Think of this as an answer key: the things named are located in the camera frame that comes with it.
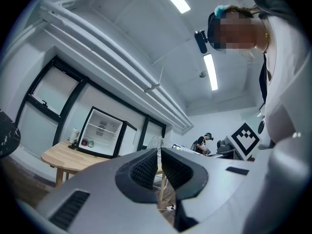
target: necklace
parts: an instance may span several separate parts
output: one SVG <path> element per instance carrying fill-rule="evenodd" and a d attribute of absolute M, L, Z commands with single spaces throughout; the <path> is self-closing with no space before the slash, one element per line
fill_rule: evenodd
<path fill-rule="evenodd" d="M 265 49 L 265 51 L 263 52 L 264 54 L 266 54 L 266 53 L 267 53 L 267 50 L 268 50 L 268 47 L 269 47 L 269 43 L 270 43 L 270 36 L 269 36 L 269 33 L 268 33 L 268 31 L 267 31 L 266 27 L 264 26 L 264 23 L 263 23 L 263 21 L 262 21 L 262 20 L 261 20 L 261 23 L 262 23 L 263 28 L 264 28 L 264 31 L 265 31 L 265 38 L 266 38 L 266 39 L 267 39 L 267 41 L 268 41 L 267 48 L 266 48 L 266 49 Z"/>

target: white shirt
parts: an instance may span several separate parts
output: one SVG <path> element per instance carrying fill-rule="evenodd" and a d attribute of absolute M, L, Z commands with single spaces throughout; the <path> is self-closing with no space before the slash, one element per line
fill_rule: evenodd
<path fill-rule="evenodd" d="M 308 37 L 287 21 L 269 16 L 264 20 L 270 37 L 266 53 L 268 94 L 266 127 L 278 141 L 298 131 L 312 130 L 312 48 Z"/>

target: hair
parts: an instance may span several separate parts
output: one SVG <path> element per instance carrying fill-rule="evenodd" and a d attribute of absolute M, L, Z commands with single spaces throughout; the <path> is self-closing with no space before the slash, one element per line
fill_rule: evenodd
<path fill-rule="evenodd" d="M 247 18 L 253 18 L 254 14 L 257 14 L 260 12 L 260 9 L 258 6 L 254 5 L 251 8 L 246 8 L 246 7 L 238 7 L 235 5 L 230 5 L 225 12 L 238 12 L 242 15 L 244 15 Z"/>

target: wooden floor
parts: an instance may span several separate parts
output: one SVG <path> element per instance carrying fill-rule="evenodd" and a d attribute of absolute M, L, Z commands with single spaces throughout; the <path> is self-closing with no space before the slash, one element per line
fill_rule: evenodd
<path fill-rule="evenodd" d="M 1 166 L 6 172 L 8 184 L 11 186 L 15 197 L 26 202 L 32 207 L 36 207 L 37 204 L 55 188 L 55 183 L 37 176 L 31 171 L 25 169 L 23 166 L 16 163 L 11 157 L 6 157 L 0 160 Z M 159 190 L 154 188 L 153 191 L 158 195 Z M 167 206 L 171 206 L 171 203 L 176 203 L 175 192 L 168 183 L 167 188 L 164 191 L 163 201 L 160 205 L 160 209 L 166 209 Z M 174 211 L 162 211 L 159 210 L 162 215 L 173 225 L 175 212 Z"/>

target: person in background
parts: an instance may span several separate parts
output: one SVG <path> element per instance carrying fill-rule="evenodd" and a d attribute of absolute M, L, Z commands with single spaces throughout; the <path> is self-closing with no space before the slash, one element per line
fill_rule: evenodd
<path fill-rule="evenodd" d="M 211 133 L 206 133 L 205 136 L 201 136 L 198 138 L 196 142 L 196 149 L 195 151 L 200 154 L 207 154 L 206 153 L 206 141 L 213 140 Z"/>
<path fill-rule="evenodd" d="M 291 136 L 295 126 L 297 131 L 312 129 L 312 46 L 285 1 L 254 1 L 252 8 L 218 6 L 209 16 L 207 39 L 216 50 L 263 53 L 259 82 L 267 130 L 277 143 Z"/>

